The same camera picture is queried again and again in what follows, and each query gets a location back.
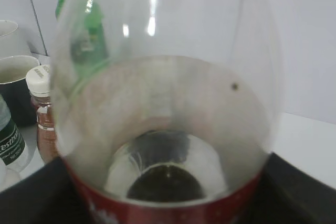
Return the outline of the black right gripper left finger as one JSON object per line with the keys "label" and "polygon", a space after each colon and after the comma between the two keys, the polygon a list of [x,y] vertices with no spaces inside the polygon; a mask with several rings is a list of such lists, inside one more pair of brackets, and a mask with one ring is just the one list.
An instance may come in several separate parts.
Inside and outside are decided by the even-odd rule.
{"label": "black right gripper left finger", "polygon": [[92,223],[60,158],[1,192],[1,223]]}

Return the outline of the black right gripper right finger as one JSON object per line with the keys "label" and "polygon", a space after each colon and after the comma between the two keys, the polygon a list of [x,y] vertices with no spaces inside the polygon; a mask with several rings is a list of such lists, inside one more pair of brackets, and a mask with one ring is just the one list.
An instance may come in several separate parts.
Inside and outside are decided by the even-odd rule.
{"label": "black right gripper right finger", "polygon": [[273,153],[238,223],[335,224],[335,189]]}

